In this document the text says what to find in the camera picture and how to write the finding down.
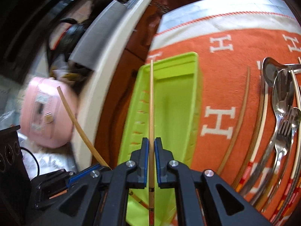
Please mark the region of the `plain brown wooden chopstick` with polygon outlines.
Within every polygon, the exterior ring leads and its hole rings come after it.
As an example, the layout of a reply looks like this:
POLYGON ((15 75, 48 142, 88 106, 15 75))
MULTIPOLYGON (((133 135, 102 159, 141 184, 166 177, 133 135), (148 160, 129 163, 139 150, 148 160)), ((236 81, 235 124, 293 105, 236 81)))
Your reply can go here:
POLYGON ((238 135, 240 133, 242 124, 243 124, 243 119, 244 119, 244 115, 245 115, 245 111, 246 111, 246 105, 247 105, 247 100, 248 100, 248 96, 249 96, 249 85, 250 85, 250 78, 251 78, 251 69, 248 66, 247 67, 247 74, 246 74, 246 82, 245 82, 245 90, 244 90, 244 96, 243 96, 243 101, 242 101, 242 106, 241 106, 241 110, 238 116, 238 121, 236 124, 236 127, 234 129, 233 135, 231 137, 230 143, 228 145, 227 151, 224 154, 224 157, 222 159, 221 164, 219 165, 218 169, 217 169, 217 174, 221 175, 226 163, 228 162, 228 159, 230 158, 230 155, 233 151, 234 145, 237 141, 238 135))

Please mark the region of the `steel fork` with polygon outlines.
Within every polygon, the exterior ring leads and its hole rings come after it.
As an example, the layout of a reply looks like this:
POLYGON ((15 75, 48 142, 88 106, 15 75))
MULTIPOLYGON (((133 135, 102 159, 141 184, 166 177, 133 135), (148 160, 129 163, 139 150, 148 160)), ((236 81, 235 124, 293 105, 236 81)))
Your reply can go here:
POLYGON ((291 121, 300 117, 300 109, 297 107, 289 107, 288 112, 284 115, 277 129, 277 135, 274 142, 275 160, 271 170, 271 176, 267 178, 267 184, 263 187, 263 191, 259 197, 252 203, 256 209, 262 209, 267 201, 272 197, 276 190, 276 184, 281 182, 280 168, 282 159, 290 152, 292 142, 292 126, 291 121))

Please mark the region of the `wooden handled steel spoon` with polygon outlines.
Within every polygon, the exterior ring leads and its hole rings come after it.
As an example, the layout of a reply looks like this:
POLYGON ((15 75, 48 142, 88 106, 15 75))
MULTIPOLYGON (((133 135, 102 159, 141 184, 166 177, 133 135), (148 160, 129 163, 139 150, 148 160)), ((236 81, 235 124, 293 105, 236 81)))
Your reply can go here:
POLYGON ((268 143, 266 151, 264 152, 261 160, 258 165, 254 169, 253 173, 249 177, 249 180, 245 183, 245 185, 240 190, 239 194, 245 196, 252 189, 256 180, 258 180, 258 176, 261 174, 264 169, 269 156, 274 148, 274 142, 276 139, 277 132, 280 128, 280 123, 288 112, 289 106, 292 106, 294 99, 294 87, 293 87, 293 79, 289 70, 282 69, 277 74, 274 80, 274 87, 272 90, 272 109, 274 111, 276 124, 274 133, 268 143))

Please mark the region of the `large steel soup spoon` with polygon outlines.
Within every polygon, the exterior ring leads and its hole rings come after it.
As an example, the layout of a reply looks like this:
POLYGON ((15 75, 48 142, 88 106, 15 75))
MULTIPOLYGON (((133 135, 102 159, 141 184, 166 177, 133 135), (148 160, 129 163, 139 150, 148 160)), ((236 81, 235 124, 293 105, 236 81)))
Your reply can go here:
POLYGON ((276 79, 277 74, 279 71, 286 69, 286 70, 293 70, 294 73, 300 73, 301 65, 300 64, 280 64, 273 58, 266 57, 263 60, 263 76, 264 79, 269 87, 274 86, 274 80, 276 79))

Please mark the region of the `pink rice cooker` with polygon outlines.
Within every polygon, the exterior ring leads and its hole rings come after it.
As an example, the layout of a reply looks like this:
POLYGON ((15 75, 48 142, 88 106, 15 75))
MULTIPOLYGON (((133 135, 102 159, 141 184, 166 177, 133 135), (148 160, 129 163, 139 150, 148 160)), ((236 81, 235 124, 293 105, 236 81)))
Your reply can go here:
POLYGON ((20 114, 20 132, 47 148, 59 148, 71 140, 73 123, 59 96, 60 87, 72 112, 77 113, 78 96, 67 84, 33 77, 26 89, 20 114))

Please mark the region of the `green plastic utensil tray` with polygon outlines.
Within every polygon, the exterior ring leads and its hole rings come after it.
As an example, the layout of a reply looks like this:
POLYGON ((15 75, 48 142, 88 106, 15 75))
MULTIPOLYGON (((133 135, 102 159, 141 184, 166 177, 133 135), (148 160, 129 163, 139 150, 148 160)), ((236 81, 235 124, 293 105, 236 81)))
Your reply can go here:
MULTIPOLYGON (((189 52, 154 63, 155 136, 173 157, 190 166, 201 111, 198 54, 189 52)), ((130 159, 148 137, 150 66, 139 68, 123 129, 118 164, 130 159)))

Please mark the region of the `orange H-pattern blanket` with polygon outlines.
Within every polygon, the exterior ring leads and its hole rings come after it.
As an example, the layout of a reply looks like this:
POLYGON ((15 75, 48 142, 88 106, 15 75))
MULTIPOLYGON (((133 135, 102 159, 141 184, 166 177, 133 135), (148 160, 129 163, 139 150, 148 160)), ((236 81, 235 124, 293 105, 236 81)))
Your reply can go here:
POLYGON ((271 99, 258 114, 262 94, 271 94, 261 75, 266 57, 294 63, 300 56, 300 25, 283 0, 202 0, 163 15, 150 59, 198 54, 201 111, 191 167, 217 170, 241 110, 247 67, 251 69, 243 124, 221 174, 236 189, 247 182, 275 126, 271 99))

